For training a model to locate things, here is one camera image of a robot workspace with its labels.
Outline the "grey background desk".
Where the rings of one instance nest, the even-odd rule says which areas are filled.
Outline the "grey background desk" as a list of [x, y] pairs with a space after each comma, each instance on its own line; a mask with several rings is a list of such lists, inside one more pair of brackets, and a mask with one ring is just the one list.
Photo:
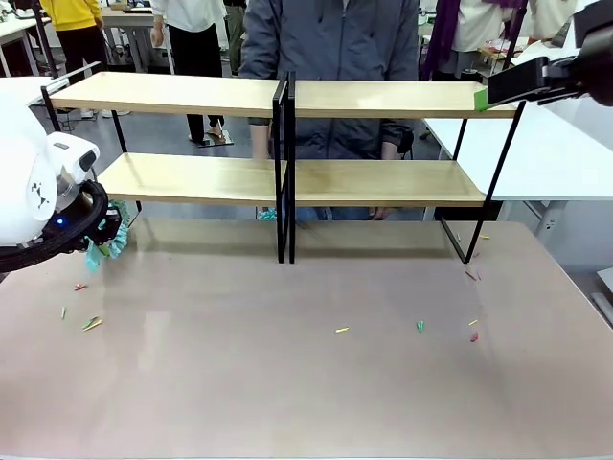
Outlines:
[[173, 74], [171, 47], [153, 46], [150, 31], [153, 14], [150, 8], [132, 7], [129, 3], [107, 3], [102, 7], [103, 35], [111, 68], [130, 66], [137, 73]]

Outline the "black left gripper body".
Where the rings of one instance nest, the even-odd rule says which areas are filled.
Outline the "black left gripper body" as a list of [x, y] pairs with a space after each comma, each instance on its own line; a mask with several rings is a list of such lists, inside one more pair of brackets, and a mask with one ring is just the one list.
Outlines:
[[86, 217], [85, 241], [87, 248], [105, 245], [117, 236], [121, 225], [121, 212], [118, 208], [107, 208], [102, 211], [90, 211]]

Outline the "white table with dark edge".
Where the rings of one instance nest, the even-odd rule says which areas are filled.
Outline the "white table with dark edge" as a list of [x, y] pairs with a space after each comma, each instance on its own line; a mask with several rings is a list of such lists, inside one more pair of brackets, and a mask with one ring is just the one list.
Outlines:
[[0, 105], [41, 104], [43, 90], [49, 95], [69, 85], [69, 79], [74, 76], [85, 76], [85, 73], [94, 69], [98, 71], [102, 64], [99, 61], [87, 64], [57, 78], [52, 77], [8, 77], [0, 78]]

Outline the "person with purple scarf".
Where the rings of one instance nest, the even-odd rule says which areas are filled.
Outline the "person with purple scarf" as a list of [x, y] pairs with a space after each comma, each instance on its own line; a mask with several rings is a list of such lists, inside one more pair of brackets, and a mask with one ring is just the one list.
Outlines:
[[521, 25], [528, 0], [437, 0], [422, 81], [480, 81], [478, 49]]

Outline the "person in white shirt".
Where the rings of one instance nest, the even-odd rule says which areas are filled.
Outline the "person in white shirt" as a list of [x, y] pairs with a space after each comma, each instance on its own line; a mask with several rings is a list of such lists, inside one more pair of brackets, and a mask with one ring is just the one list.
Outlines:
[[222, 76], [216, 22], [224, 18], [220, 0], [150, 0], [151, 44], [164, 42], [169, 33], [174, 72], [180, 76]]

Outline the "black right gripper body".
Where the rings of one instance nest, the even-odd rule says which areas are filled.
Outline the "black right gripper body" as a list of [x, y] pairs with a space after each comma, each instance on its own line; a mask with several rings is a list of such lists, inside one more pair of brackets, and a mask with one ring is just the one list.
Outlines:
[[575, 57], [549, 63], [548, 80], [560, 99], [589, 96], [600, 105], [613, 106], [613, 31], [594, 31]]

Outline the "black tripod stand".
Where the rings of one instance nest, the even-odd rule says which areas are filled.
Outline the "black tripod stand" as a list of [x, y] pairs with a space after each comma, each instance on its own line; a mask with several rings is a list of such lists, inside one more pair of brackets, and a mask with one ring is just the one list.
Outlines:
[[31, 8], [34, 13], [34, 19], [36, 22], [36, 28], [37, 28], [40, 47], [43, 51], [43, 55], [48, 65], [49, 72], [52, 78], [56, 79], [58, 77], [57, 66], [54, 61], [53, 54], [52, 54], [52, 51], [49, 45], [48, 37], [45, 32], [45, 25], [43, 23], [41, 6], [40, 6], [39, 0], [31, 0]]

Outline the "wooden shelf unit black frame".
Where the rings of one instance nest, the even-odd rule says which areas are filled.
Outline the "wooden shelf unit black frame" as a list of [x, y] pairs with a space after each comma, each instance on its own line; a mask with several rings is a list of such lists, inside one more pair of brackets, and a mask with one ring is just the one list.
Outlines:
[[272, 206], [280, 262], [295, 261], [295, 78], [279, 81], [100, 72], [75, 85], [67, 78], [40, 89], [50, 117], [68, 108], [112, 112], [216, 114], [272, 123], [270, 160], [136, 153], [114, 123], [121, 155], [99, 175], [106, 193], [137, 203]]
[[277, 212], [277, 258], [295, 261], [299, 207], [468, 207], [480, 211], [481, 227], [495, 188], [482, 193], [456, 158], [417, 160], [298, 160], [299, 119], [427, 118], [511, 119], [497, 164], [504, 165], [522, 107], [490, 104], [475, 82], [310, 81], [294, 73], [281, 79], [273, 96], [272, 139]]

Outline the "white background desk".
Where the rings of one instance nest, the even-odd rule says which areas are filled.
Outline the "white background desk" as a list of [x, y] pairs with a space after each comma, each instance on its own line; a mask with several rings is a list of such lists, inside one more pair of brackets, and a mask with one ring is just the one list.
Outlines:
[[27, 33], [27, 30], [29, 28], [35, 26], [36, 20], [34, 18], [18, 18], [14, 13], [9, 13], [5, 17], [4, 22], [0, 21], [0, 64], [6, 77], [11, 77], [11, 68], [6, 60], [6, 56], [3, 51], [3, 46], [14, 41], [21, 42], [32, 75], [40, 75], [33, 55], [32, 42], [30, 41], [29, 35]]

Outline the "white side table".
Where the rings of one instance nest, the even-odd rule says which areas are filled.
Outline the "white side table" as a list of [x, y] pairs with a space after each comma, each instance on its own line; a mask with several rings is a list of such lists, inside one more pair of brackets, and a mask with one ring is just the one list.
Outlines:
[[[511, 120], [430, 118], [424, 123], [441, 146], [440, 157], [454, 157], [485, 194]], [[549, 109], [529, 103], [513, 132], [492, 198], [526, 202], [540, 217], [535, 234], [545, 241], [568, 202], [613, 201], [613, 151]]]

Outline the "person in grey jacket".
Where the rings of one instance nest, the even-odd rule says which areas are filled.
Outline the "person in grey jacket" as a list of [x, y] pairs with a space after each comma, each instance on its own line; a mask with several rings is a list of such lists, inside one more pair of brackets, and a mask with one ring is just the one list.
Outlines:
[[[242, 78], [275, 80], [293, 70], [310, 81], [416, 81], [419, 0], [249, 0]], [[299, 119], [300, 159], [381, 159], [407, 120]]]

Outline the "person in yellow top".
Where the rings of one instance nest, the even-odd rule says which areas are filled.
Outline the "person in yellow top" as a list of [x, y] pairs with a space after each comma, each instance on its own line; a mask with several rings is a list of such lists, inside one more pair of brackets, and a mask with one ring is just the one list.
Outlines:
[[75, 75], [69, 78], [71, 85], [85, 77], [78, 70], [84, 63], [99, 62], [92, 68], [107, 70], [105, 41], [102, 33], [102, 9], [99, 0], [39, 0], [42, 9], [49, 15], [66, 61], [66, 72]]

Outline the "teal microfiber duster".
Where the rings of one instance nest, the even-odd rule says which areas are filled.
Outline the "teal microfiber duster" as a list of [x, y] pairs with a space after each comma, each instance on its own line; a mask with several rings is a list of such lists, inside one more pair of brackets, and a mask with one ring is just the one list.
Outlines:
[[104, 244], [95, 244], [87, 239], [88, 247], [85, 252], [85, 265], [91, 273], [97, 272], [104, 259], [117, 259], [128, 244], [128, 225], [130, 215], [123, 200], [111, 199], [108, 204], [110, 211], [116, 211], [121, 217], [121, 223], [114, 238]]

